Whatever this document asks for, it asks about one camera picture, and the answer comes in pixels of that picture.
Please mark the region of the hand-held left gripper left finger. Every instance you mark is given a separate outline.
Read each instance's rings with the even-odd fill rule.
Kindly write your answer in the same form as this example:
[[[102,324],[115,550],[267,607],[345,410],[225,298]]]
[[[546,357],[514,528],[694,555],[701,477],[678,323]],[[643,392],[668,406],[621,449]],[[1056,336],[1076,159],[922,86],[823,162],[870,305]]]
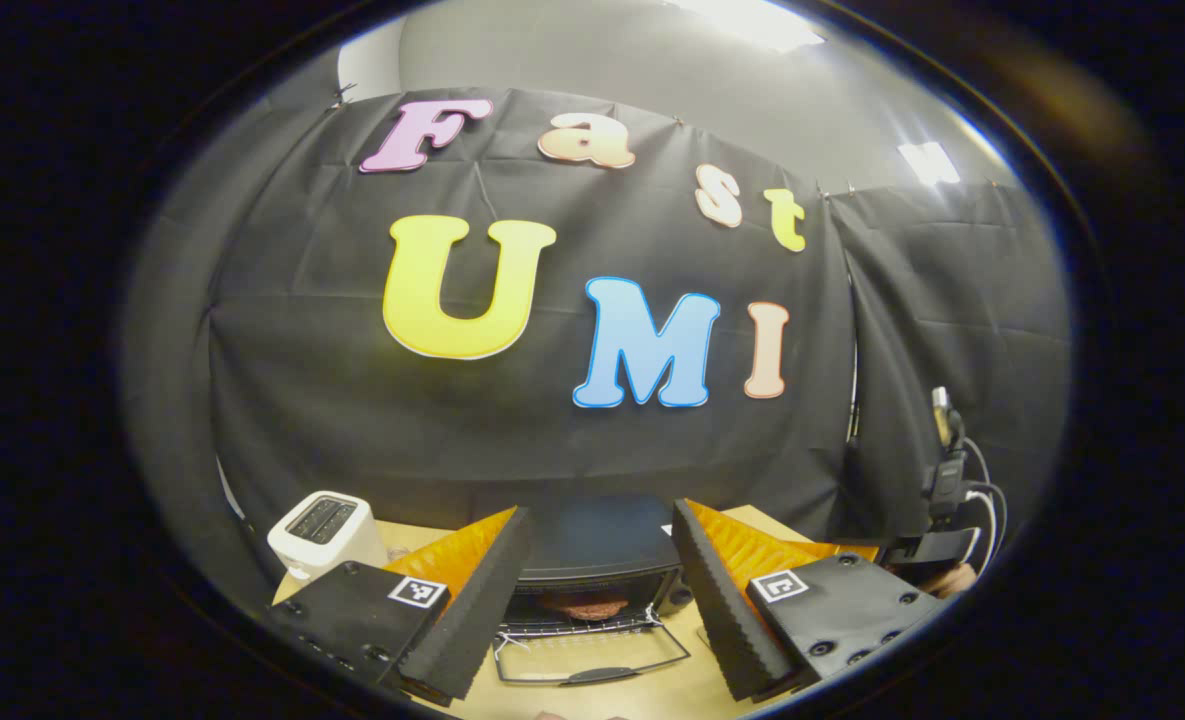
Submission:
[[[531,512],[510,507],[386,568],[348,561],[275,603],[275,634],[365,692],[465,700],[531,548]]]

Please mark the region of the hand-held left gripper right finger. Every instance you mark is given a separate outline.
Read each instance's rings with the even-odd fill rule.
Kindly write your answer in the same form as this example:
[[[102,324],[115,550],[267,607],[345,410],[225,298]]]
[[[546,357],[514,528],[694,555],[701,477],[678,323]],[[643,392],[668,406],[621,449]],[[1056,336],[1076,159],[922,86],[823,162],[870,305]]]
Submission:
[[[707,643],[735,700],[762,701],[830,679],[939,613],[876,562],[815,557],[688,499],[671,536]]]

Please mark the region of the brown meat piece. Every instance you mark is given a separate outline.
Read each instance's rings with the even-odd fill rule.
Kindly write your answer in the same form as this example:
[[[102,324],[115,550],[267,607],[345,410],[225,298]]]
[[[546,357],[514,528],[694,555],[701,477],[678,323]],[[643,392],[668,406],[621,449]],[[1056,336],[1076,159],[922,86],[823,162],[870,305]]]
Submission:
[[[542,609],[588,623],[609,621],[629,603],[627,594],[616,591],[547,592],[538,597],[538,605]]]

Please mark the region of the black electric oven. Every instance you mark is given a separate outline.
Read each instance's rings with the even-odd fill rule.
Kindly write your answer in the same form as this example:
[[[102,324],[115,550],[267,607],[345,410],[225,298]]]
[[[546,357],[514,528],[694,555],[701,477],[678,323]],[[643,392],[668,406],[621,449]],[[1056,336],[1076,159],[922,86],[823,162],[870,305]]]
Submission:
[[[531,555],[493,639],[500,682],[597,684],[691,656],[664,623],[693,600],[670,504],[641,495],[570,497],[533,514]],[[630,603],[600,623],[538,605],[542,593],[572,591],[616,591]]]

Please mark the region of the white toaster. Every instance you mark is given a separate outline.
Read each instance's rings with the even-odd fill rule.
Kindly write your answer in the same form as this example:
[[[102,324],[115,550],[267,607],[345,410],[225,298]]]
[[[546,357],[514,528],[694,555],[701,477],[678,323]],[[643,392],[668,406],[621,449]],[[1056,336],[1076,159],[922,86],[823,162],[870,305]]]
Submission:
[[[382,568],[387,547],[371,504],[339,491],[314,491],[273,523],[268,546],[301,585],[310,584],[342,562]]]

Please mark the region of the black backdrop cloth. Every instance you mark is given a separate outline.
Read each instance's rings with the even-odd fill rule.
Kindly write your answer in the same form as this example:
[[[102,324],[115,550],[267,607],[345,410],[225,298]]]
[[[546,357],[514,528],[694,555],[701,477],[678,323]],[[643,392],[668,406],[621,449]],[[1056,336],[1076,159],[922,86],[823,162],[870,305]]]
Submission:
[[[459,528],[555,495],[925,528],[947,388],[1021,527],[1066,424],[1052,225],[1008,184],[822,199],[619,102],[460,86],[235,120],[159,206],[121,382],[164,523],[228,600],[310,491]]]

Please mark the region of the ceiling light panel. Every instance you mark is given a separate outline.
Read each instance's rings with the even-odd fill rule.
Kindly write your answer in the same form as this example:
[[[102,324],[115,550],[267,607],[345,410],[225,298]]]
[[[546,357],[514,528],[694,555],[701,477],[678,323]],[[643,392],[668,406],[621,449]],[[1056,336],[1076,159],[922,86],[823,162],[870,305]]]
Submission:
[[[775,53],[825,44],[802,15],[769,0],[662,0]]]
[[[899,143],[899,155],[921,184],[959,184],[962,181],[956,163],[953,163],[944,147],[939,142]]]

